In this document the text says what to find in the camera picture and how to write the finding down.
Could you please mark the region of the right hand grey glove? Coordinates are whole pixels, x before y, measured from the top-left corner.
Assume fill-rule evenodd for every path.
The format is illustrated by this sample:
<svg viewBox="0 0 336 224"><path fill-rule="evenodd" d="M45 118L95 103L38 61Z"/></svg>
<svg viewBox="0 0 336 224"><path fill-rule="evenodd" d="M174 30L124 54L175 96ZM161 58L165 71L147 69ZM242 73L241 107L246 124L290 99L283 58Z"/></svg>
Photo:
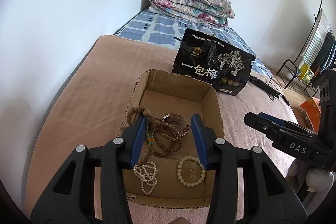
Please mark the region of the right hand grey glove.
<svg viewBox="0 0 336 224"><path fill-rule="evenodd" d="M335 172L315 168L295 159L285 179L301 200L307 214L311 215L321 205L335 183Z"/></svg>

